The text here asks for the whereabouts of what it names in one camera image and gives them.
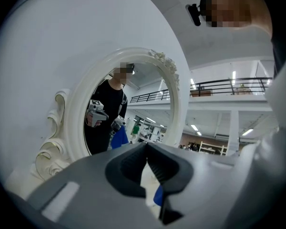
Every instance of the green shirt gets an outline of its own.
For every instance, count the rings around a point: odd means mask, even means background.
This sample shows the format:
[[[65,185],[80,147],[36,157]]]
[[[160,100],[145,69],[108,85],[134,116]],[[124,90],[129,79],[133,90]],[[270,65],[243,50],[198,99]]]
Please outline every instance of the green shirt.
[[[136,125],[134,128],[133,128],[133,134],[138,134],[140,130],[140,127],[138,125]]]

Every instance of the person in green shirt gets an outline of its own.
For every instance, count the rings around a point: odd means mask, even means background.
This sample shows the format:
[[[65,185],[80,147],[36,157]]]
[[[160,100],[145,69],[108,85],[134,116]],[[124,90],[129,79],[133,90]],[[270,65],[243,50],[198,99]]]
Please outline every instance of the person in green shirt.
[[[132,131],[132,143],[134,143],[135,140],[137,139],[138,132],[139,132],[139,130],[140,130],[140,126],[141,126],[141,124],[137,124],[137,125],[133,128],[133,131]]]

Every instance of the person in black shirt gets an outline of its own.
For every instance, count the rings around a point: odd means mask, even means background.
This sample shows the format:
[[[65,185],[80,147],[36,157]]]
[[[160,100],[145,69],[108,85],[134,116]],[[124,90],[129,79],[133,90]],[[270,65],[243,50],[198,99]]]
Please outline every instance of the person in black shirt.
[[[286,0],[200,0],[200,14],[212,27],[257,26],[271,37],[274,77],[286,61]]]
[[[125,118],[127,98],[122,90],[122,84],[126,84],[133,72],[133,64],[116,68],[110,80],[103,81],[91,96],[92,100],[98,100],[104,105],[104,111],[109,116],[107,121],[97,122],[96,127],[91,127],[92,116],[86,115],[84,132],[86,144],[90,153],[98,154],[107,150],[110,141],[111,124],[120,115]]]

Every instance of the black metal railing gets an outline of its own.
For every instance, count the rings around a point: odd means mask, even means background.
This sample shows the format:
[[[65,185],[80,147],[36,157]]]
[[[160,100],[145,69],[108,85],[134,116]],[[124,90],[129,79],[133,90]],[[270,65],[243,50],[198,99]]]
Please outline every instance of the black metal railing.
[[[270,86],[272,78],[256,77],[256,78],[238,78],[226,79],[210,82],[195,83],[190,85],[190,96],[213,96],[214,94],[224,95],[251,95],[263,94]],[[170,95],[168,89],[142,94],[132,97],[130,103],[147,102],[153,100],[169,100]]]

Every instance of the white rack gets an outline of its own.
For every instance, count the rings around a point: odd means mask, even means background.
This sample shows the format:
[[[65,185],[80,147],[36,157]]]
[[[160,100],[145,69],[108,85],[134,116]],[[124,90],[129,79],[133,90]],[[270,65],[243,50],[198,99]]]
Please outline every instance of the white rack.
[[[225,146],[216,146],[208,143],[201,142],[199,152],[214,154],[216,150],[220,150],[220,155],[226,155],[228,148]]]

